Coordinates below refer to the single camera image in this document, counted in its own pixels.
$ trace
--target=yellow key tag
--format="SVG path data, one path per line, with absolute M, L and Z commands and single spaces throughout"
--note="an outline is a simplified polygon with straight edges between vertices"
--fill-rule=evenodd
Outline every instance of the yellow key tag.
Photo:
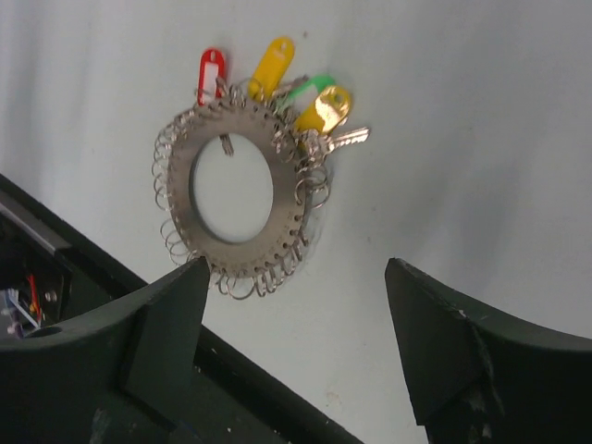
M 271 97 L 284 77 L 292 58 L 294 43 L 288 37 L 279 37 L 268 47 L 249 82 L 249 95 L 259 102 Z
M 350 114 L 352 98 L 344 88 L 327 86 L 294 122 L 298 131 L 317 130 L 329 134 Z

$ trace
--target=wire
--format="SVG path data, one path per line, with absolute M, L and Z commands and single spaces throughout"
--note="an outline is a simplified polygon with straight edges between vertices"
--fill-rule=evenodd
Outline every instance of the wire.
M 179 420 L 179 424 L 183 427 L 185 427 L 185 429 L 187 429 L 190 433 L 191 436 L 197 440 L 200 443 L 204 443 L 204 441 L 202 440 L 202 437 L 200 437 L 199 433 L 197 433 L 197 430 L 195 430 L 191 425 L 189 425 L 189 423 L 186 423 L 185 421 L 183 421 L 182 419 Z
M 39 305 L 39 296 L 37 295 L 37 285 L 35 284 L 35 276 L 28 275 L 27 280 L 31 286 L 31 311 L 37 314 L 37 324 L 41 324 L 42 313 L 41 306 Z

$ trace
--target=red wire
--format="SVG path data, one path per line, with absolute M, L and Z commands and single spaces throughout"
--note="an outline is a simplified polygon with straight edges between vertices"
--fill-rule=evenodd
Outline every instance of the red wire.
M 35 313 L 37 314 L 37 322 L 41 323 L 41 307 L 39 306 L 39 297 L 37 296 L 37 285 L 35 285 L 35 276 L 28 275 L 27 280 L 29 281 L 29 285 L 31 286 L 31 303 L 33 308 L 35 309 Z

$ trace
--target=silver key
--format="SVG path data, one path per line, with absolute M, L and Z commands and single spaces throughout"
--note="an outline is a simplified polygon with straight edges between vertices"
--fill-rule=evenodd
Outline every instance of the silver key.
M 369 136 L 370 129 L 368 127 L 348 131 L 335 137 L 319 135 L 316 130 L 311 129 L 306 131 L 302 142 L 306 148 L 308 160 L 313 164 L 321 165 L 327 156 L 338 148 L 365 142 Z
M 368 127 L 361 127 L 353 131 L 348 131 L 336 137 L 324 136 L 323 139 L 325 143 L 321 142 L 323 155 L 327 157 L 329 154 L 333 153 L 342 146 L 366 142 L 369 136 L 370 129 Z
M 303 86 L 309 80 L 308 76 L 300 76 L 293 81 L 289 81 L 288 83 L 281 83 L 277 86 L 277 88 L 271 93 L 271 98 L 275 99 L 281 97 L 282 95 L 288 95 L 295 90 L 296 88 Z
M 226 82 L 221 77 L 216 78 L 216 86 L 219 91 L 222 92 L 222 95 L 228 94 L 228 87 Z M 232 157 L 234 155 L 234 147 L 232 146 L 232 142 L 230 141 L 230 136 L 227 134 L 222 134 L 220 136 L 220 141 L 222 142 L 222 150 L 224 154 L 228 157 Z

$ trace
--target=white label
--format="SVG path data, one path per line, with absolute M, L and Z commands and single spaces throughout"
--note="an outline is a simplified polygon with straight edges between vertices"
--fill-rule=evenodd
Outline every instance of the white label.
M 205 104 L 214 100 L 216 95 L 216 77 L 218 77 L 218 65 L 216 63 L 206 63 L 205 67 L 203 68 L 202 83 L 202 89 L 208 93 L 202 94 L 202 101 Z

